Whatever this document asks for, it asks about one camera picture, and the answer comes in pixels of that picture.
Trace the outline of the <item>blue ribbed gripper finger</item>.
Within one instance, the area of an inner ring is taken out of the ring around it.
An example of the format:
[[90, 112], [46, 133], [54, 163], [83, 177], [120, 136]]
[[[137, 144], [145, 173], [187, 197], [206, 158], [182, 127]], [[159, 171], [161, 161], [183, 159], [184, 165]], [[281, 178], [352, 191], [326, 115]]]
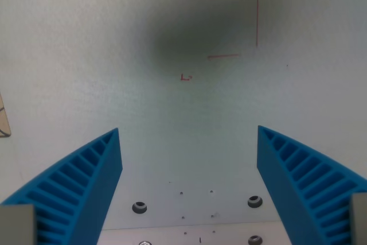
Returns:
[[68, 154], [2, 205], [34, 206], [37, 244], [97, 244], [123, 170], [119, 130]]
[[366, 179], [274, 130], [257, 129], [257, 169], [292, 244], [351, 244], [349, 202]]

